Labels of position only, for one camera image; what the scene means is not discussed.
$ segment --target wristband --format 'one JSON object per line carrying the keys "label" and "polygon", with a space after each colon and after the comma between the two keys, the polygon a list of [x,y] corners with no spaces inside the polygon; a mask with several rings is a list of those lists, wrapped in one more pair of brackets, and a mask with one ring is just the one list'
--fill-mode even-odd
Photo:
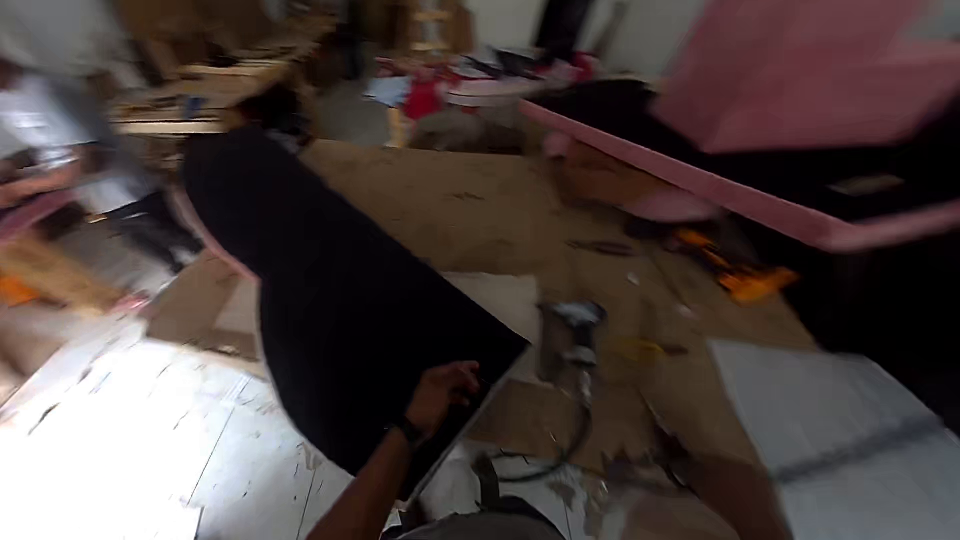
{"label": "wristband", "polygon": [[410,422],[406,416],[401,416],[397,420],[388,424],[387,430],[390,428],[397,428],[403,433],[403,436],[407,439],[407,443],[410,444],[411,450],[415,450],[425,438],[423,431],[414,426],[413,422]]}

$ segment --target gray pants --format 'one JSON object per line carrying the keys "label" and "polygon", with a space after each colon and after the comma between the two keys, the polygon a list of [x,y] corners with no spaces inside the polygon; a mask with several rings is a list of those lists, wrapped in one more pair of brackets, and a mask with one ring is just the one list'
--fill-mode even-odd
{"label": "gray pants", "polygon": [[162,192],[147,195],[133,204],[107,212],[105,216],[112,229],[145,255],[165,263],[174,274],[183,269],[174,248],[194,255],[204,248],[200,240],[180,225]]}

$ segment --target power tool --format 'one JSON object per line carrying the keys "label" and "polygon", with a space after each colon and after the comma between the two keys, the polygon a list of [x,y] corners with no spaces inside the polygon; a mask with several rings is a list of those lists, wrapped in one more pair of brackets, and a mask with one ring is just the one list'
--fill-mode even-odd
{"label": "power tool", "polygon": [[768,268],[750,262],[734,262],[720,247],[692,229],[677,229],[664,243],[668,251],[693,257],[712,273],[739,305],[756,302],[795,282],[800,276],[783,267]]}

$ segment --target orange object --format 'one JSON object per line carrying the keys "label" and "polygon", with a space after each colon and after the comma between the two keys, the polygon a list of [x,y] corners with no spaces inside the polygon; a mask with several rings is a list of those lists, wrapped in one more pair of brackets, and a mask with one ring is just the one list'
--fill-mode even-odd
{"label": "orange object", "polygon": [[7,306],[19,306],[38,298],[40,298],[39,293],[23,284],[21,280],[11,276],[0,276],[0,300],[3,300]]}
{"label": "orange object", "polygon": [[734,302],[746,305],[780,291],[800,276],[787,268],[763,268],[750,263],[732,263],[713,240],[691,229],[673,233],[675,247],[688,252],[712,272]]}

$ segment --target yellow tool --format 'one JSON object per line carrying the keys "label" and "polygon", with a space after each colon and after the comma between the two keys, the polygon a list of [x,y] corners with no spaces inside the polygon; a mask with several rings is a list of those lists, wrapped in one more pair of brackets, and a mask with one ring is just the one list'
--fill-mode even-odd
{"label": "yellow tool", "polygon": [[800,276],[786,268],[764,268],[746,262],[730,262],[712,240],[691,229],[677,229],[667,249],[685,253],[702,263],[727,289],[734,302],[746,305],[780,291]]}
{"label": "yellow tool", "polygon": [[686,347],[657,343],[641,337],[620,337],[616,340],[614,350],[617,354],[634,361],[642,361],[641,351],[653,351],[664,356],[680,356],[689,353]]}

